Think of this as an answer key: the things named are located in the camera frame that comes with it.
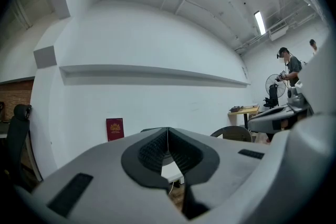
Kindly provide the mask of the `yellow wooden table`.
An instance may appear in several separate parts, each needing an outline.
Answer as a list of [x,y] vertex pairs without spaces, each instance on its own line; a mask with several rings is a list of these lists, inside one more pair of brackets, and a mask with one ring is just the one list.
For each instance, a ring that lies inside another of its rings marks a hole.
[[252,105],[252,106],[244,106],[244,108],[236,113],[230,113],[230,111],[228,112],[228,115],[243,115],[244,116],[244,126],[246,129],[248,129],[248,116],[250,114],[252,115],[256,115],[259,112],[259,105]]

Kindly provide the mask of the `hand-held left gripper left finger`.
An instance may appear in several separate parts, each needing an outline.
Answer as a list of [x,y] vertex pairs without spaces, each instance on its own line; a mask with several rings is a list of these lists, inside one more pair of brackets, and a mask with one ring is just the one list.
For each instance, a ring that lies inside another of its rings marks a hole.
[[165,128],[97,145],[47,177],[33,197],[50,223],[182,224],[161,175],[166,151]]

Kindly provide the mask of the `grey wall panel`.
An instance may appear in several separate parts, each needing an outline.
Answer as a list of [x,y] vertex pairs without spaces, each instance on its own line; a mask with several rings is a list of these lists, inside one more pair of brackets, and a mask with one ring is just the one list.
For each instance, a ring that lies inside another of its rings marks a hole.
[[54,46],[48,46],[35,50],[34,58],[37,69],[48,68],[57,65]]

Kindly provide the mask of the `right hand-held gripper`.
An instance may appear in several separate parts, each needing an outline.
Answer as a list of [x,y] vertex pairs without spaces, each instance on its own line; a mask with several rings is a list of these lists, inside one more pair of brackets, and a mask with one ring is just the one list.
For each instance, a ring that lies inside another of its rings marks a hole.
[[[297,109],[309,106],[313,113],[331,113],[331,62],[328,59],[312,59],[298,74],[298,82],[288,90],[288,104]],[[286,106],[277,106],[260,114],[292,112]],[[248,127],[252,132],[267,136],[291,129],[297,122],[309,118],[308,112],[300,112],[283,119],[260,116],[250,119]]]

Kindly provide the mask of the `black office chair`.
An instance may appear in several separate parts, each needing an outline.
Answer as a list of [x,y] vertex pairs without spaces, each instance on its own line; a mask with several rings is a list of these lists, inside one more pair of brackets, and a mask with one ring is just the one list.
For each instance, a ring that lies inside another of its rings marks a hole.
[[31,188],[21,166],[22,150],[29,133],[29,114],[31,105],[18,104],[14,108],[14,115],[9,122],[5,140],[7,170],[12,181],[30,191]]
[[278,85],[275,83],[269,87],[269,91],[268,91],[269,97],[264,99],[265,101],[264,107],[272,109],[279,105],[277,88],[278,88]]

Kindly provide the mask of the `ceiling light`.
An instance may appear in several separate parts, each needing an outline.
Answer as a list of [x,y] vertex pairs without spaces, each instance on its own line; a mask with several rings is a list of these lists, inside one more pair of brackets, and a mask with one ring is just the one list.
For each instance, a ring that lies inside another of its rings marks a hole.
[[265,24],[264,24],[264,20],[263,20],[261,12],[259,10],[255,12],[254,17],[257,22],[260,34],[264,35],[266,33],[266,29],[265,29]]

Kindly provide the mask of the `white air conditioner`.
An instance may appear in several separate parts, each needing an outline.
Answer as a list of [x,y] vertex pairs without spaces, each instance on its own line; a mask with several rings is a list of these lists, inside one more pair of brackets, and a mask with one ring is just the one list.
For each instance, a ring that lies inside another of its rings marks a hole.
[[271,41],[275,41],[278,38],[284,36],[289,29],[289,26],[286,22],[282,22],[281,24],[275,25],[274,27],[269,29],[269,38]]

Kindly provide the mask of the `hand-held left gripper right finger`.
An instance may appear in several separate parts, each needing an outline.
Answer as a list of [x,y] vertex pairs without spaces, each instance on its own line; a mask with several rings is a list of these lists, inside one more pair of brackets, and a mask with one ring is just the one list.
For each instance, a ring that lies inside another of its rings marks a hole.
[[168,148],[185,180],[182,212],[173,209],[169,221],[249,219],[262,199],[253,175],[266,146],[170,127]]

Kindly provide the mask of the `black standing fan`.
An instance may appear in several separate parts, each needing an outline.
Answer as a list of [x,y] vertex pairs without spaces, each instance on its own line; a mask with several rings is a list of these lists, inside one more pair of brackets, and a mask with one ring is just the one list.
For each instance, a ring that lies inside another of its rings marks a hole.
[[266,83],[265,83],[265,88],[266,88],[266,91],[268,93],[269,87],[274,83],[277,84],[278,85],[277,94],[278,94],[278,98],[279,98],[279,97],[284,95],[284,93],[286,91],[286,85],[283,81],[277,82],[275,80],[276,76],[277,76],[277,74],[272,74],[267,78]]

